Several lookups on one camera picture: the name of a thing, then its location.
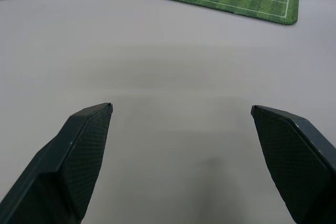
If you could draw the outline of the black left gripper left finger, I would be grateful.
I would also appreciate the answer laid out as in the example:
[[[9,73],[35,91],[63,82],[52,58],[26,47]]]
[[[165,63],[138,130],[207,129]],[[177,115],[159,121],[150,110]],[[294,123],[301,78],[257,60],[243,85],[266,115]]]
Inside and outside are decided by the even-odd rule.
[[[71,115],[0,202],[0,224],[81,224],[106,146],[111,103]]]

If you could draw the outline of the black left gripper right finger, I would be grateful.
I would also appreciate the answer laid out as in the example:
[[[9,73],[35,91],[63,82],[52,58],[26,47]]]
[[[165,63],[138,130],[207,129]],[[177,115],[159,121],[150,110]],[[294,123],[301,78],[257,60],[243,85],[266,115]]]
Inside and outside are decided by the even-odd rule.
[[[267,168],[296,224],[336,224],[336,147],[307,119],[253,105]]]

